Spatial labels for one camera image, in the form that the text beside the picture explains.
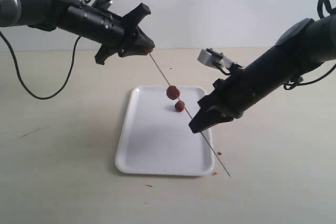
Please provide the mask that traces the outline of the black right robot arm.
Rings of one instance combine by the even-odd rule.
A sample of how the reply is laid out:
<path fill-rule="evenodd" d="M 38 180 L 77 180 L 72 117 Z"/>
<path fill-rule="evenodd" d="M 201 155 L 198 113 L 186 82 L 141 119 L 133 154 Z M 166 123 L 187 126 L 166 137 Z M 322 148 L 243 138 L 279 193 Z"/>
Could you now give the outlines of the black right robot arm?
<path fill-rule="evenodd" d="M 198 101 L 200 110 L 189 123 L 193 133 L 231 122 L 280 86 L 300 83 L 303 74 L 335 59 L 335 16 L 305 18 L 289 28 L 276 44 L 246 67 L 212 49 L 198 61 L 229 76 L 217 79 L 214 90 Z"/>

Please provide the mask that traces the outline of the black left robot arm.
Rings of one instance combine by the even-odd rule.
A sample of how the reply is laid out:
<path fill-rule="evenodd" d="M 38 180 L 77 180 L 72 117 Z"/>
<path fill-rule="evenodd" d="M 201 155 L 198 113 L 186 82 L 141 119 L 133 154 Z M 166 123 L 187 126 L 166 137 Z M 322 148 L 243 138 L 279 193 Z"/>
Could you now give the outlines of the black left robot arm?
<path fill-rule="evenodd" d="M 43 31 L 56 28 L 100 43 L 95 55 L 103 65 L 108 57 L 147 55 L 155 44 L 138 26 L 151 13 L 141 3 L 124 16 L 108 10 L 106 0 L 90 6 L 80 0 L 1 0 L 1 27 L 29 26 Z"/>

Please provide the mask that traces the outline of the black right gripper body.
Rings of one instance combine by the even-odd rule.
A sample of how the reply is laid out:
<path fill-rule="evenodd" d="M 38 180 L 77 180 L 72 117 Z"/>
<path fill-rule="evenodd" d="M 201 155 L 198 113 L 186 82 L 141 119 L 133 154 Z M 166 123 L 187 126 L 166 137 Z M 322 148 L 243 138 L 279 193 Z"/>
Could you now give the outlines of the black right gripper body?
<path fill-rule="evenodd" d="M 207 109 L 222 116 L 239 118 L 254 105 L 254 72 L 239 69 L 226 79 L 214 82 L 214 90 L 207 96 Z"/>

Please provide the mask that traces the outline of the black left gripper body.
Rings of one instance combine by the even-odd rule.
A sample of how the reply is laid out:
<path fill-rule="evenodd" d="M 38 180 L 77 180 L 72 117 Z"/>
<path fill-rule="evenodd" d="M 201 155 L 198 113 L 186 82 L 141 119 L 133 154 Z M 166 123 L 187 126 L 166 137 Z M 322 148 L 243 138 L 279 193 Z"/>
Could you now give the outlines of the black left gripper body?
<path fill-rule="evenodd" d="M 110 11 L 105 11 L 103 14 L 101 46 L 94 57 L 95 62 L 104 65 L 105 61 L 114 54 L 118 54 L 121 58 L 137 55 L 137 47 L 134 44 L 138 38 L 135 12 L 132 10 L 124 16 Z"/>

